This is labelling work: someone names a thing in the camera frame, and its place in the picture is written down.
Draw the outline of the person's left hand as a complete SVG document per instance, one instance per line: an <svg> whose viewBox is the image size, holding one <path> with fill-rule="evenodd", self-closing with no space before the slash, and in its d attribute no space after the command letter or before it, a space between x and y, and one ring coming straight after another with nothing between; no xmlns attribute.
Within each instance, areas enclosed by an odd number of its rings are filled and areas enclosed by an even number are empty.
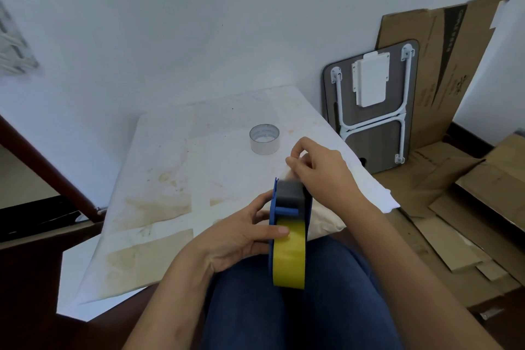
<svg viewBox="0 0 525 350"><path fill-rule="evenodd" d="M247 225L269 225L264 206L272 199L272 191L258 195L249 205L211 225L187 246L189 254L203 261L208 272L222 272L247 257L268 254L269 241L250 241L245 237Z"/></svg>

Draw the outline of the person's right hand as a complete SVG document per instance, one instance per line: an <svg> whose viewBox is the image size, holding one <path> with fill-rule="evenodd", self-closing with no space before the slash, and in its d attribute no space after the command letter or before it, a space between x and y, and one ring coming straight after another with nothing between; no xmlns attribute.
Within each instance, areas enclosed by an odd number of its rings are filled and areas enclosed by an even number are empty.
<svg viewBox="0 0 525 350"><path fill-rule="evenodd" d="M306 188L315 200L342 220L356 215L366 206L367 199L339 151L328 149L309 137L301 137L293 146L290 157L311 157L314 180Z"/></svg>

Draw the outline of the blue tape dispenser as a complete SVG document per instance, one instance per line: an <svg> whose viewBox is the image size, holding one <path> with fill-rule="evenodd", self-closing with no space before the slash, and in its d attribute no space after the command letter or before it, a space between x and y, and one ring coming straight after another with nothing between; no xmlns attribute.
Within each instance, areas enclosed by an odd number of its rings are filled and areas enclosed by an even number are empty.
<svg viewBox="0 0 525 350"><path fill-rule="evenodd" d="M306 187L295 180L276 178L270 202L269 224L277 226L277 217L288 217L305 222L307 237L312 209L312 196ZM268 271L272 279L272 253L274 240L269 241Z"/></svg>

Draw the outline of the person's right forearm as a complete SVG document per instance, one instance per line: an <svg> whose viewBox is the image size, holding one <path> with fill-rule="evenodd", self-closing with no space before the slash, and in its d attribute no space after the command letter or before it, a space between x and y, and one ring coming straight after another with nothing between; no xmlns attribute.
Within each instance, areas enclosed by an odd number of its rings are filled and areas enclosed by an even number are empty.
<svg viewBox="0 0 525 350"><path fill-rule="evenodd" d="M502 350L370 201L339 201L334 211L377 275L408 349Z"/></svg>

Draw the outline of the person's left forearm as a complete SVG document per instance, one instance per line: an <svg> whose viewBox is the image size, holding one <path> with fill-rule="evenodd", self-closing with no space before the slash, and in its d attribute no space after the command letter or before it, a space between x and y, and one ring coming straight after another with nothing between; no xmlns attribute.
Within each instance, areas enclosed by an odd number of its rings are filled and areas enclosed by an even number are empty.
<svg viewBox="0 0 525 350"><path fill-rule="evenodd" d="M175 257L122 350L189 350L213 276L206 249L187 244Z"/></svg>

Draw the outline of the yellow tape roll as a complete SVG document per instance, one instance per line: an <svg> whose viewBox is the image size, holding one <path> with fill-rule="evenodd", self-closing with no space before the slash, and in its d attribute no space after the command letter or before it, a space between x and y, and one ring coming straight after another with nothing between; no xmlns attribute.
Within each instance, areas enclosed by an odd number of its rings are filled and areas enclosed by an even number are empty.
<svg viewBox="0 0 525 350"><path fill-rule="evenodd" d="M290 232L287 237L276 239L273 243L273 284L277 287L304 290L307 241L305 222L279 216L276 223L287 227Z"/></svg>

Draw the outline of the clear tape roll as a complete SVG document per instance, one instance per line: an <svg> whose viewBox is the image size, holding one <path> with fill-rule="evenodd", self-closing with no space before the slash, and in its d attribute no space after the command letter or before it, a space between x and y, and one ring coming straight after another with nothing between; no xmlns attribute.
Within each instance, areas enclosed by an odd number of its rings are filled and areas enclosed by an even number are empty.
<svg viewBox="0 0 525 350"><path fill-rule="evenodd" d="M256 125L250 130L249 138L251 150L255 154L266 156L279 150L280 130L275 125Z"/></svg>

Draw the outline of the person's blue jeans leg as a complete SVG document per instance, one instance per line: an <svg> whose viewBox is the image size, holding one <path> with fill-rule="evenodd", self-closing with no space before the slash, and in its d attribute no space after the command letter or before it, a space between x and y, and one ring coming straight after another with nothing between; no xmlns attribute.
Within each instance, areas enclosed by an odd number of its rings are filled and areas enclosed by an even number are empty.
<svg viewBox="0 0 525 350"><path fill-rule="evenodd" d="M268 256L216 274L200 350L404 350L377 277L354 246L309 241L305 288L277 287Z"/></svg>

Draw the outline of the white paper table cover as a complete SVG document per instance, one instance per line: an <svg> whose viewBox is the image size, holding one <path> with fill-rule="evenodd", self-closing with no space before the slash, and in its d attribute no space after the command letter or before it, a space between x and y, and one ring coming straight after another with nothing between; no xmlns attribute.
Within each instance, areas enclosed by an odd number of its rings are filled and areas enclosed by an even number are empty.
<svg viewBox="0 0 525 350"><path fill-rule="evenodd" d="M249 132L260 124L279 128L276 153L252 152ZM338 150L383 213L399 207L296 87L158 108L138 121L75 300L103 300L161 280L187 241L272 189L305 136Z"/></svg>

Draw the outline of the folded grey lap table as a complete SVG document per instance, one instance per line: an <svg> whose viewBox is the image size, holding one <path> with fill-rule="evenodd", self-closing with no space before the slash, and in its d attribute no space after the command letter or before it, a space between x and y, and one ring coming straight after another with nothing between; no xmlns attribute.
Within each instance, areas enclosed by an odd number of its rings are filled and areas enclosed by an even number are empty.
<svg viewBox="0 0 525 350"><path fill-rule="evenodd" d="M377 174L408 160L419 42L405 40L325 66L325 119Z"/></svg>

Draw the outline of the flattened cardboard pieces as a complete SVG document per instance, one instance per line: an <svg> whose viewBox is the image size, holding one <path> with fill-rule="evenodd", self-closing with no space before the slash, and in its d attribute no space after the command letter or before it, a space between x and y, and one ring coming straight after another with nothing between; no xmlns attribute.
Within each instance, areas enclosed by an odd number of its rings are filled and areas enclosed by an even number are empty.
<svg viewBox="0 0 525 350"><path fill-rule="evenodd" d="M525 288L525 132L482 158L440 141L374 175L400 204L387 215L466 307Z"/></svg>

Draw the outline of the large upright cardboard sheet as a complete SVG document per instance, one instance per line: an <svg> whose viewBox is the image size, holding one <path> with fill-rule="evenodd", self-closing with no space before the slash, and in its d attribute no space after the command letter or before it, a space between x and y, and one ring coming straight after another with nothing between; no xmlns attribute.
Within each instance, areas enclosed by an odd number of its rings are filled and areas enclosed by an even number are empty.
<svg viewBox="0 0 525 350"><path fill-rule="evenodd" d="M472 82L509 0L471 0L384 15L377 48L416 40L418 64L410 149L440 141Z"/></svg>

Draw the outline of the dark wooden furniture frame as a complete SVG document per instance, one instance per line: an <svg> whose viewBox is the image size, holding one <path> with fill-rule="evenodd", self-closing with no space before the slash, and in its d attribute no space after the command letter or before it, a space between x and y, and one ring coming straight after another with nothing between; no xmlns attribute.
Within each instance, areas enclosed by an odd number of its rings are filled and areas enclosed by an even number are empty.
<svg viewBox="0 0 525 350"><path fill-rule="evenodd" d="M62 253L100 234L93 204L0 115L0 146L58 192L0 211L0 350L68 350L84 322L56 313Z"/></svg>

